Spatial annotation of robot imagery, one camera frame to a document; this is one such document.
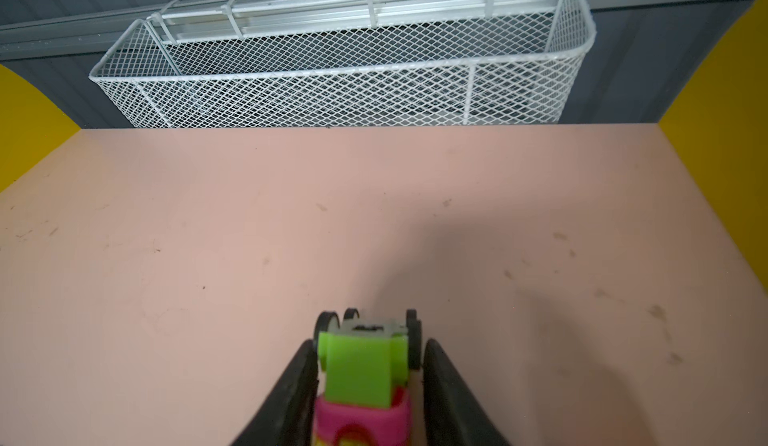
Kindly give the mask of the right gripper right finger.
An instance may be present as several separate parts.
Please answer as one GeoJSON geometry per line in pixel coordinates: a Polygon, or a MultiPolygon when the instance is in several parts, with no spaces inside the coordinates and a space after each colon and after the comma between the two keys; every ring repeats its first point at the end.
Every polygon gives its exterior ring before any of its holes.
{"type": "Polygon", "coordinates": [[[510,445],[435,339],[426,343],[422,372],[429,446],[510,445]]]}

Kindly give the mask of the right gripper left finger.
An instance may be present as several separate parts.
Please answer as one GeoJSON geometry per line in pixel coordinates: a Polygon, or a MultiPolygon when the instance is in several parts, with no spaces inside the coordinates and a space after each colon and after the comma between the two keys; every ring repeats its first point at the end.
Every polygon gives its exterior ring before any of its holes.
{"type": "Polygon", "coordinates": [[[232,445],[310,445],[317,389],[317,354],[307,339],[232,445]]]}

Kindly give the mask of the green truck pink mixer drum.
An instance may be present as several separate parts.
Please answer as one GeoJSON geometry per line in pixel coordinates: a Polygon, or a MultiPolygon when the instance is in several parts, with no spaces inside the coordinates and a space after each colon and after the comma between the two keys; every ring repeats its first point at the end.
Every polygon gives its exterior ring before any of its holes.
{"type": "Polygon", "coordinates": [[[314,401],[313,445],[408,445],[408,384],[421,368],[422,324],[415,309],[402,321],[364,320],[355,308],[320,313],[313,345],[324,389],[314,401]]]}

